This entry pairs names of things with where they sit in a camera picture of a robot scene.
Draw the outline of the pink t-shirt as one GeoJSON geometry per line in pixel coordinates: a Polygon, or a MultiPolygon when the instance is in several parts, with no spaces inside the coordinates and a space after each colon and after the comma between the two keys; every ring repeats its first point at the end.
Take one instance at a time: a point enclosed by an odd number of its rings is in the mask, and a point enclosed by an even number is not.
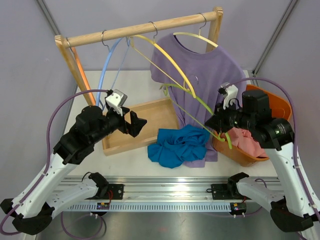
{"type": "Polygon", "coordinates": [[[265,150],[261,148],[260,144],[253,139],[251,132],[246,129],[233,127],[228,132],[231,143],[240,150],[244,151],[254,158],[267,158],[265,150]]]}

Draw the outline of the blue t-shirt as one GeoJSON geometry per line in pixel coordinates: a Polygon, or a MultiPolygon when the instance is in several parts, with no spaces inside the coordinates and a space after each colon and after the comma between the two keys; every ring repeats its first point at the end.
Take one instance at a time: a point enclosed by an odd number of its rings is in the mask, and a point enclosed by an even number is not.
{"type": "Polygon", "coordinates": [[[147,147],[147,156],[165,168],[174,169],[181,165],[203,168],[209,139],[207,130],[192,125],[181,129],[160,128],[156,143],[147,147]]]}

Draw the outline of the green plastic hanger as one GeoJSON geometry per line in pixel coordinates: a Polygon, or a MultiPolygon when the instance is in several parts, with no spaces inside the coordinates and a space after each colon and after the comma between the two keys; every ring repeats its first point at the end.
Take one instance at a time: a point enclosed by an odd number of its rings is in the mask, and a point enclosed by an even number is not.
{"type": "MultiPolygon", "coordinates": [[[[189,95],[192,95],[191,90],[187,89],[183,86],[181,86],[178,82],[176,82],[172,77],[168,75],[168,77],[173,80],[174,83],[163,83],[161,87],[159,88],[160,90],[163,90],[163,93],[165,96],[168,96],[169,94],[169,87],[177,88],[180,90],[183,90],[184,92],[188,93],[189,95]]],[[[211,116],[214,115],[213,110],[198,96],[195,96],[195,99],[211,114],[211,116]]],[[[211,134],[212,137],[214,137],[216,140],[219,142],[225,142],[227,143],[228,148],[231,150],[233,148],[231,138],[228,133],[225,133],[224,136],[225,138],[221,137],[221,134],[214,134],[212,131],[209,130],[204,124],[202,124],[200,121],[198,121],[195,117],[193,117],[189,112],[187,112],[183,107],[181,107],[179,104],[177,104],[174,100],[171,99],[172,103],[176,105],[180,110],[182,110],[185,114],[187,114],[189,117],[191,117],[196,123],[198,123],[201,127],[203,127],[208,133],[211,134]]]]}

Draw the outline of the purple t-shirt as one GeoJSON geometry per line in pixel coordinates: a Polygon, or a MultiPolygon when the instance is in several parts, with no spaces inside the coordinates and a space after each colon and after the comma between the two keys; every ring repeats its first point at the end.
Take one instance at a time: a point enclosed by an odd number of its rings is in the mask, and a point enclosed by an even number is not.
{"type": "MultiPolygon", "coordinates": [[[[242,99],[242,92],[245,91],[247,84],[245,82],[238,83],[237,81],[245,78],[245,74],[236,61],[221,46],[207,53],[196,53],[185,48],[172,33],[160,38],[157,44],[174,59],[192,84],[196,96],[202,99],[212,110],[215,109],[217,103],[223,100],[218,89],[224,83],[236,85],[238,88],[237,99],[242,99]]],[[[153,51],[151,60],[179,84],[183,84],[183,78],[157,49],[153,51]]],[[[173,84],[168,77],[152,64],[150,72],[153,81],[161,84],[173,84]]],[[[168,94],[173,101],[202,124],[211,117],[211,114],[187,92],[179,88],[169,87],[168,94]]],[[[187,125],[204,129],[175,104],[173,104],[173,107],[177,116],[179,129],[187,125]]],[[[205,162],[216,162],[218,154],[212,147],[211,135],[206,143],[206,148],[205,162]]]]}

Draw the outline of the orange plastic hanger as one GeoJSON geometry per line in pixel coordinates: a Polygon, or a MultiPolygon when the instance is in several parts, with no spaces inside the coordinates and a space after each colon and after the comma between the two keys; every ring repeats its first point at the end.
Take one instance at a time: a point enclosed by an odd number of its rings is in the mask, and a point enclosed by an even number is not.
{"type": "MultiPolygon", "coordinates": [[[[67,41],[68,47],[70,48],[70,50],[71,50],[72,53],[73,53],[75,62],[76,62],[76,64],[77,64],[77,67],[78,67],[78,70],[79,70],[79,72],[80,72],[80,75],[81,75],[83,84],[84,84],[84,86],[85,86],[85,90],[86,90],[86,91],[87,91],[87,90],[91,90],[90,84],[89,84],[89,82],[88,82],[87,76],[86,76],[85,71],[84,71],[84,69],[83,69],[83,66],[82,66],[82,63],[81,63],[81,61],[80,61],[80,58],[79,58],[79,55],[78,55],[78,53],[77,53],[76,48],[70,46],[70,42],[69,42],[68,38],[66,38],[66,41],[67,41]]],[[[89,92],[89,93],[88,93],[88,96],[89,96],[89,99],[90,99],[90,101],[91,101],[91,105],[95,105],[95,104],[96,104],[96,99],[95,99],[93,93],[92,93],[92,92],[89,92]]]]}

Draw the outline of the cream plastic hanger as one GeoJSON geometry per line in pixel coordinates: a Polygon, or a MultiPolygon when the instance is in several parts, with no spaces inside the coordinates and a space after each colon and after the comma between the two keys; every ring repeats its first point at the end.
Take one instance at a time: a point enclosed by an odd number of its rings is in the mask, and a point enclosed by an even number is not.
{"type": "Polygon", "coordinates": [[[201,35],[201,30],[203,27],[206,26],[207,24],[207,18],[205,17],[205,15],[203,13],[199,13],[199,15],[201,15],[203,18],[204,18],[204,25],[202,25],[199,30],[198,30],[198,34],[195,34],[195,33],[190,33],[190,32],[174,32],[173,35],[174,36],[189,36],[189,37],[193,37],[193,38],[197,38],[197,39],[200,39],[204,42],[206,42],[207,44],[209,44],[211,47],[214,47],[214,48],[217,48],[218,45],[213,42],[212,40],[209,40],[208,38],[206,37],[203,37],[201,35]]]}

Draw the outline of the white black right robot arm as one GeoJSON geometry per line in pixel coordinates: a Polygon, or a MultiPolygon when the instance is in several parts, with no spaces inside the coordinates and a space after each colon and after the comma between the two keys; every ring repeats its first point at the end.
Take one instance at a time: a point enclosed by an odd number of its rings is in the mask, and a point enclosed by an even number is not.
{"type": "Polygon", "coordinates": [[[223,101],[216,104],[214,115],[205,122],[218,133],[232,128],[248,130],[263,148],[277,173],[283,194],[277,194],[241,172],[228,178],[226,192],[234,199],[247,197],[270,213],[283,232],[303,232],[320,219],[320,200],[314,193],[299,159],[297,141],[291,124],[272,116],[268,95],[259,89],[242,93],[221,87],[223,101]]]}

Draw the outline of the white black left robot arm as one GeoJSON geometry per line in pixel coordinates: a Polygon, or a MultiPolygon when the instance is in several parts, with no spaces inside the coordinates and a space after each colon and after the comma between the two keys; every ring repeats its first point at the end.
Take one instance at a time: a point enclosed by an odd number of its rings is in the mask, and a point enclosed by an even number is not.
{"type": "Polygon", "coordinates": [[[92,173],[75,187],[53,193],[61,180],[94,151],[97,142],[119,130],[136,137],[147,120],[123,107],[130,122],[110,109],[106,115],[98,106],[87,106],[75,118],[75,124],[63,135],[49,155],[49,164],[17,197],[4,199],[0,207],[7,217],[13,217],[16,233],[36,235],[48,227],[63,210],[85,199],[109,197],[109,183],[98,172],[92,173]]]}

